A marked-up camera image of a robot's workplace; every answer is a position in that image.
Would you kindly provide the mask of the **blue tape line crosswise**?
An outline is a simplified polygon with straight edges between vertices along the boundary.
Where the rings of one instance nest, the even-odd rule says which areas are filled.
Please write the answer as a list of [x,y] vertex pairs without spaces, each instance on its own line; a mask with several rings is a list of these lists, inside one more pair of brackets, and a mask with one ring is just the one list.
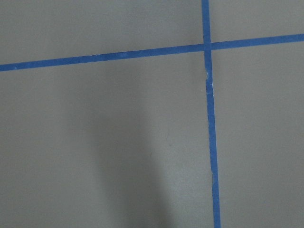
[[283,43],[295,43],[295,42],[303,42],[303,40],[304,40],[303,34],[274,36],[274,37],[266,37],[266,38],[250,38],[250,39],[241,39],[241,40],[211,42],[210,44],[163,47],[163,48],[153,48],[153,49],[145,49],[145,50],[88,55],[88,56],[80,56],[80,57],[66,57],[66,58],[55,58],[55,59],[47,59],[47,60],[2,64],[0,66],[0,70],[1,72],[6,72],[6,71],[14,71],[14,70],[32,69],[32,68],[56,67],[56,66],[84,64],[84,63],[92,63],[92,62],[113,61],[120,59],[154,57],[154,56],[184,54],[184,53],[192,53],[192,52],[205,52],[205,51],[213,51],[213,50],[221,50],[221,49],[255,47],[255,46],[274,45],[274,44],[283,44]]

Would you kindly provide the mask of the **blue tape line lengthwise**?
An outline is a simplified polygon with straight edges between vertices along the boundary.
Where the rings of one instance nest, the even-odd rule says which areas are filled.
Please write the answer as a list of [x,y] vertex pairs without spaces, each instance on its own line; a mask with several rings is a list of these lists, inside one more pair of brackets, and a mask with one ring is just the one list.
[[215,228],[219,228],[221,227],[221,220],[220,220],[218,158],[217,158],[217,144],[216,144],[209,1],[203,0],[201,3],[202,3],[203,42],[205,46],[204,63],[205,63],[205,70],[207,75],[206,97],[207,97],[207,114],[208,114],[208,125],[209,125],[210,167],[212,173],[213,223]]

